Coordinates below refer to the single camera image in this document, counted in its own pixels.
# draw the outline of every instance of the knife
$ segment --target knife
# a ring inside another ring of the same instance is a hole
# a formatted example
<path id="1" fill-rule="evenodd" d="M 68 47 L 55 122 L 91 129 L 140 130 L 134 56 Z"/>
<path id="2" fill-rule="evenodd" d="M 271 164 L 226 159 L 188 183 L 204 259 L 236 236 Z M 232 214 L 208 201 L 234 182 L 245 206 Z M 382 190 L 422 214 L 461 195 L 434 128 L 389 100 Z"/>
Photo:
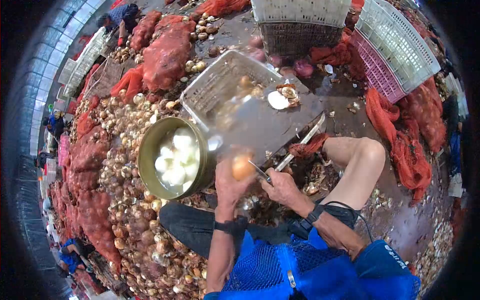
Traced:
<path id="1" fill-rule="evenodd" d="M 262 176 L 268 183 L 272 182 L 271 179 L 270 179 L 270 176 L 265 174 L 265 172 L 263 172 L 259 167 L 257 167 L 256 164 L 254 164 L 250 160 L 248 160 L 248 162 L 251 163 L 255 167 L 255 170 L 257 170 L 257 173 L 260 174 L 260 176 Z"/>

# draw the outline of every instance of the blue clothing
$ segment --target blue clothing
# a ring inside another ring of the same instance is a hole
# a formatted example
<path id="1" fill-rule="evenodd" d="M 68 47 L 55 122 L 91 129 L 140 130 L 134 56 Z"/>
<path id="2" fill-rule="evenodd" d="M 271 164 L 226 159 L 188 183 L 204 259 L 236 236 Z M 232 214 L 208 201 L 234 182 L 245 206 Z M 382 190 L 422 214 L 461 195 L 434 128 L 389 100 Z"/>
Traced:
<path id="1" fill-rule="evenodd" d="M 123 20 L 123 16 L 128 10 L 128 6 L 128 4 L 123 4 L 108 12 L 109 17 L 113 22 L 111 25 L 112 28 L 120 26 L 120 22 Z"/>
<path id="2" fill-rule="evenodd" d="M 65 244 L 63 244 L 61 247 L 67 247 L 69 245 L 75 244 L 74 239 L 68 239 Z M 68 265 L 68 271 L 70 274 L 74 274 L 75 270 L 77 269 L 77 266 L 79 264 L 82 264 L 82 259 L 78 256 L 77 252 L 71 252 L 69 254 L 63 254 L 61 251 L 59 252 L 59 258 L 62 260 L 64 263 Z"/>
<path id="3" fill-rule="evenodd" d="M 450 176 L 460 172 L 460 133 L 455 131 L 450 138 Z"/>
<path id="4" fill-rule="evenodd" d="M 292 236 L 290 244 L 280 245 L 254 242 L 246 231 L 229 280 L 204 300 L 288 299 L 294 288 L 307 299 L 414 300 L 420 280 L 383 240 L 351 262 L 345 251 L 328 248 L 316 230 L 308 241 Z"/>

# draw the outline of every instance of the cable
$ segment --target cable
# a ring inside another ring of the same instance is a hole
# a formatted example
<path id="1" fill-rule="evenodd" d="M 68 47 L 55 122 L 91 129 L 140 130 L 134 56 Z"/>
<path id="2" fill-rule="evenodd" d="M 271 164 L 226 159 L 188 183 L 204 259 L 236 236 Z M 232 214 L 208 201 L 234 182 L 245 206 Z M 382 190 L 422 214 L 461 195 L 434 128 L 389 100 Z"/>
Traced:
<path id="1" fill-rule="evenodd" d="M 352 211 L 352 214 L 353 214 L 354 216 L 360 217 L 360 218 L 363 220 L 363 222 L 365 222 L 365 226 L 367 227 L 367 231 L 368 231 L 368 235 L 369 235 L 369 237 L 370 237 L 370 241 L 373 242 L 373 237 L 372 237 L 372 234 L 370 233 L 370 228 L 368 227 L 367 220 L 365 220 L 365 218 L 364 218 L 362 215 L 358 214 L 358 213 L 355 211 L 355 209 L 353 209 L 353 208 L 351 208 L 350 206 L 346 205 L 345 203 L 341 203 L 341 202 L 339 202 L 339 201 L 330 201 L 330 202 L 328 202 L 328 203 L 326 203 L 326 204 L 324 204 L 324 205 L 327 206 L 327 205 L 329 205 L 330 203 L 335 203 L 335 204 L 343 205 L 343 206 L 345 206 L 346 208 L 348 208 L 349 210 L 351 210 L 351 211 Z"/>

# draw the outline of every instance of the bare knee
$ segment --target bare knee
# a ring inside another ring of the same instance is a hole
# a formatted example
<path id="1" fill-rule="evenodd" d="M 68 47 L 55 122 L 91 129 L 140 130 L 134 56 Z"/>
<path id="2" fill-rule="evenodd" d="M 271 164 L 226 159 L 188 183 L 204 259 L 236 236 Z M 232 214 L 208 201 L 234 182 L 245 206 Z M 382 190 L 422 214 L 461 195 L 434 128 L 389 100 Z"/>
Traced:
<path id="1" fill-rule="evenodd" d="M 385 148 L 380 142 L 368 137 L 362 137 L 358 151 L 362 159 L 366 159 L 383 168 L 385 164 Z"/>

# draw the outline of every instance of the metal bucket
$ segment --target metal bucket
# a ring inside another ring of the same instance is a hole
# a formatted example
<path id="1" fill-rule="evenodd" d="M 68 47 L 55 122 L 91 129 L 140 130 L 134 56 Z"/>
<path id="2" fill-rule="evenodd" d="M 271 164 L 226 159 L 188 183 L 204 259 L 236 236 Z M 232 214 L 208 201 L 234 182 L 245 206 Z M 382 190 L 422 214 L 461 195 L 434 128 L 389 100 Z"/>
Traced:
<path id="1" fill-rule="evenodd" d="M 190 188 L 183 194 L 177 195 L 167 190 L 158 179 L 155 160 L 158 157 L 159 145 L 163 142 L 165 135 L 181 127 L 188 127 L 195 134 L 200 148 L 200 164 L 197 176 Z M 210 185 L 214 178 L 216 157 L 213 151 L 208 151 L 207 139 L 195 124 L 182 118 L 168 117 L 157 121 L 145 133 L 140 144 L 137 165 L 140 178 L 153 195 L 161 199 L 173 200 L 190 196 Z"/>

